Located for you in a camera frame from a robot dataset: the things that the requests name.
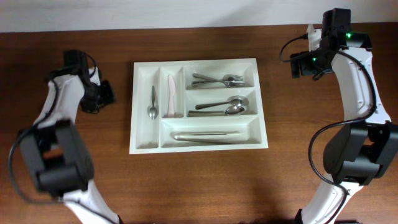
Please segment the white cutlery tray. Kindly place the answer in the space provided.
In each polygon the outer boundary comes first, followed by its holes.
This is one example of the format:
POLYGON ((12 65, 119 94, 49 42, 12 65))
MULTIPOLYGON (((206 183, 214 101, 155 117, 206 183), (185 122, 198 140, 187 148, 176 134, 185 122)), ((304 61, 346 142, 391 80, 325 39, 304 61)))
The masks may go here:
POLYGON ((131 154, 268 146, 256 59, 134 64, 131 154))

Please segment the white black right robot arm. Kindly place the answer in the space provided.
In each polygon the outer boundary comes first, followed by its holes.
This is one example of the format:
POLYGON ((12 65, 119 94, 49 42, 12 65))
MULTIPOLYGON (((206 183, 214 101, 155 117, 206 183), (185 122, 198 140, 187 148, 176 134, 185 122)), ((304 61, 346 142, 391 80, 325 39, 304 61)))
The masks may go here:
POLYGON ((308 161, 322 182, 294 222, 334 223, 355 193, 385 174, 397 154, 397 125, 377 90, 369 35, 352 31, 349 9, 325 12, 322 28, 309 25, 301 39, 308 40, 308 50, 287 59, 292 76, 317 81, 335 74, 344 119, 319 129, 310 140, 308 161))

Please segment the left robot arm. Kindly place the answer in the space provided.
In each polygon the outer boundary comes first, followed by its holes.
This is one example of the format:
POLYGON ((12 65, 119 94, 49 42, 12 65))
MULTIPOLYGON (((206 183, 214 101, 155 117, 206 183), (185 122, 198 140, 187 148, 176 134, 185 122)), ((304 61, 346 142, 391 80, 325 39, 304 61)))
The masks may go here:
POLYGON ((62 204, 82 223, 121 223, 106 204, 94 182, 95 168, 90 152, 76 126, 76 114, 96 114, 114 103, 109 81, 102 80, 92 57, 81 50, 66 50, 64 66, 50 72, 49 92, 33 125, 21 132, 9 157, 20 149, 35 188, 48 193, 49 200, 34 200, 22 193, 12 170, 11 183, 20 197, 38 205, 62 204))

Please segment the steel tongs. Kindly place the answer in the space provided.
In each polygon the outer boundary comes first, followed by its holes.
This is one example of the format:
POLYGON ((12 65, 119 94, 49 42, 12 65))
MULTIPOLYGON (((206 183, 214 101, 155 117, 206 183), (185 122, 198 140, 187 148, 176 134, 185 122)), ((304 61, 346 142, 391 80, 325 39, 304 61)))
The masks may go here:
POLYGON ((180 132, 171 133, 176 141, 200 142, 209 144, 236 144, 242 136, 239 131, 228 132, 180 132))

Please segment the pink plastic knife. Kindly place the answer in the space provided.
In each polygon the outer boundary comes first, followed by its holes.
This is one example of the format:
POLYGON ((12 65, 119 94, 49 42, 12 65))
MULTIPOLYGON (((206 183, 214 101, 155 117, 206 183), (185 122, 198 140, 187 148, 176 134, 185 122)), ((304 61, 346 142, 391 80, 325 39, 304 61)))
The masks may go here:
POLYGON ((174 78, 172 75, 168 76, 168 81, 169 81, 169 105, 168 105, 168 110, 167 110, 167 117, 173 118, 175 116, 174 97, 176 94, 176 86, 175 86, 175 81, 174 81, 174 78))

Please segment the dark small teaspoon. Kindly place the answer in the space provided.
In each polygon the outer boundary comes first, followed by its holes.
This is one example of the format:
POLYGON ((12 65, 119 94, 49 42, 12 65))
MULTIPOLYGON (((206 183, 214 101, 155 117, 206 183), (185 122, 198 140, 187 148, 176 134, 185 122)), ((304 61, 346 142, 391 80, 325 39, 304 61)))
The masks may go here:
POLYGON ((158 117, 158 109, 155 106, 155 86, 151 89, 151 105, 148 109, 148 115, 151 120, 155 120, 158 117))

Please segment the steel tablespoon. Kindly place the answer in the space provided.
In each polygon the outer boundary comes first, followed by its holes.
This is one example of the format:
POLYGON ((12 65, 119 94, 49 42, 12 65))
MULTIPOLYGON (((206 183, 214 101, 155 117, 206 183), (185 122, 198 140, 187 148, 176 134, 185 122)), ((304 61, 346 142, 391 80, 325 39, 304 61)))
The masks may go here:
POLYGON ((219 105, 226 105, 226 104, 235 105, 235 106, 247 106, 249 104, 249 100, 244 96, 232 96, 228 98, 226 101, 196 105, 195 109, 202 110, 205 108, 210 108, 219 105))
POLYGON ((223 111, 189 111, 189 117, 200 117, 200 116, 232 116, 240 115, 246 111, 243 106, 229 106, 223 111))

